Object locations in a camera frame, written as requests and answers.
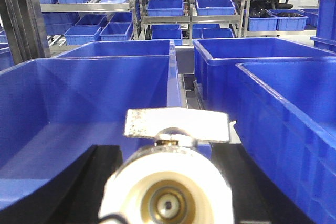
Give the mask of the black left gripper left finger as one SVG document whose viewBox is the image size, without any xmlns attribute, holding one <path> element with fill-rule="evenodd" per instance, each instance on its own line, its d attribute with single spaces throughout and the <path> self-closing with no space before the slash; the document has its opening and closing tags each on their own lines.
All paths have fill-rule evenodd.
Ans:
<svg viewBox="0 0 336 224">
<path fill-rule="evenodd" d="M 94 145 L 51 179 L 1 179 L 1 223 L 97 223 L 117 145 Z"/>
</svg>

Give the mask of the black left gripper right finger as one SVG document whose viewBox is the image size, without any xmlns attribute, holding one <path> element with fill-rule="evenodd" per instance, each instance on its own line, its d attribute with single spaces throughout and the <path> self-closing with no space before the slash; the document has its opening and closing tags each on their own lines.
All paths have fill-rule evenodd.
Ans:
<svg viewBox="0 0 336 224">
<path fill-rule="evenodd" d="M 213 143 L 212 162 L 233 193 L 235 223 L 313 223 L 261 171 L 241 144 Z"/>
</svg>

